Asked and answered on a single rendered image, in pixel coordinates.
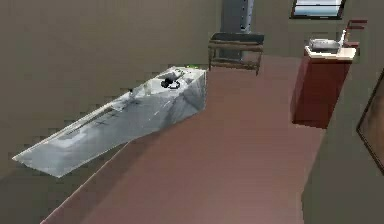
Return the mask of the silver metal counter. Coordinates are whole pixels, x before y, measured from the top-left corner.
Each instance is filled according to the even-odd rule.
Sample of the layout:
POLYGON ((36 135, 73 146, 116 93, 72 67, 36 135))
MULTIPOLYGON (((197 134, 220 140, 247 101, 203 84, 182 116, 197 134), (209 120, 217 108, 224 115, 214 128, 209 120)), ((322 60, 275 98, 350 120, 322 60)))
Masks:
POLYGON ((110 149, 158 132, 206 107, 207 71, 173 66, 88 113, 12 159, 61 178, 110 149), (180 83, 168 89, 161 82, 180 83))

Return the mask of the dark wooden bench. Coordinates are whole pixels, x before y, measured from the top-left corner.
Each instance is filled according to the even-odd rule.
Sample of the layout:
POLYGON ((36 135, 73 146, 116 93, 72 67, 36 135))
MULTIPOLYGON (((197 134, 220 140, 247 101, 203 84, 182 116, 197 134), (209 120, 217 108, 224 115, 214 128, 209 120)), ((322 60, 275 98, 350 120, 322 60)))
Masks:
POLYGON ((224 67, 231 69, 254 70, 259 73, 261 57, 264 52, 265 35, 260 33, 216 32, 208 41, 208 69, 224 67), (259 56, 256 61, 244 61, 224 56, 222 51, 255 52, 259 56))

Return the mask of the grey door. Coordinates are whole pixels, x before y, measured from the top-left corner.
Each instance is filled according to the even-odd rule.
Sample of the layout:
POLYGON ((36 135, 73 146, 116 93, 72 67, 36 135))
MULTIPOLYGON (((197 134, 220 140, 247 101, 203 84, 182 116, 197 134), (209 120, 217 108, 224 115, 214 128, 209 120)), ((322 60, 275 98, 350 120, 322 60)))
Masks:
POLYGON ((254 0, 222 0, 221 27, 227 41, 240 41, 251 31, 254 0))

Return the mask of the red cabinet with pale top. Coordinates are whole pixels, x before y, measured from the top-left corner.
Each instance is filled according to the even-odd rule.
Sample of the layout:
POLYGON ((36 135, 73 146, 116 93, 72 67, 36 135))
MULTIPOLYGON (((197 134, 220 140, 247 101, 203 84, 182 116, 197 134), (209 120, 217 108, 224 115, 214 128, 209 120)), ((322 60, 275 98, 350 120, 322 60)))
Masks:
POLYGON ((290 104, 294 124, 328 127, 356 53, 355 48, 332 54, 304 47, 290 104))

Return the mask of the grey toaster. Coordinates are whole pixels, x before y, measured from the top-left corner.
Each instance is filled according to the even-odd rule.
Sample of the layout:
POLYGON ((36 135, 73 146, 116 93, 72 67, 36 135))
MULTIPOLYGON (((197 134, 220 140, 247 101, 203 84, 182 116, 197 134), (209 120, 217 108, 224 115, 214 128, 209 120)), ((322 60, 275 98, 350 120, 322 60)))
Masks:
POLYGON ((309 48, 312 52, 336 54, 340 49, 340 44, 330 39, 310 39, 309 48))

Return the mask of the window with dark frame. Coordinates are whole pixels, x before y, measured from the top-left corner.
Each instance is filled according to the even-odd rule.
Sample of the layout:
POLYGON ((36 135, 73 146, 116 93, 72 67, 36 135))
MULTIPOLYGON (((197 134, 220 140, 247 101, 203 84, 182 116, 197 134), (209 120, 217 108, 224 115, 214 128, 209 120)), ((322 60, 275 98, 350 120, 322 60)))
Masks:
POLYGON ((340 19, 346 0, 293 0, 291 17, 296 19, 340 19))

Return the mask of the dark framed wall picture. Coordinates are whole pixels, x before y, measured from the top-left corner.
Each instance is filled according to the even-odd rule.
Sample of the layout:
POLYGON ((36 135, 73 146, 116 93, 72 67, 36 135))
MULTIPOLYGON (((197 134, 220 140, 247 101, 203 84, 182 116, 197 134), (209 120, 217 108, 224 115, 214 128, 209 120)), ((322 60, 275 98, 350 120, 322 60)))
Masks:
POLYGON ((384 176, 384 68, 375 83, 356 131, 384 176))

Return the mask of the red wall shelf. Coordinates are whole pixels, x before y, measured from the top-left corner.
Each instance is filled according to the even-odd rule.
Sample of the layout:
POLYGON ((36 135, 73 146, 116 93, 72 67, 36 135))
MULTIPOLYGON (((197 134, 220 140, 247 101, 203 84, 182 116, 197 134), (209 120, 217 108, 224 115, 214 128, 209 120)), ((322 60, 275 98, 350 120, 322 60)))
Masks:
POLYGON ((366 19, 349 20, 345 28, 346 34, 345 34, 343 46, 348 48, 358 48, 360 42, 358 40, 354 40, 352 38, 352 35, 358 31, 364 30, 366 24, 367 24, 366 19))

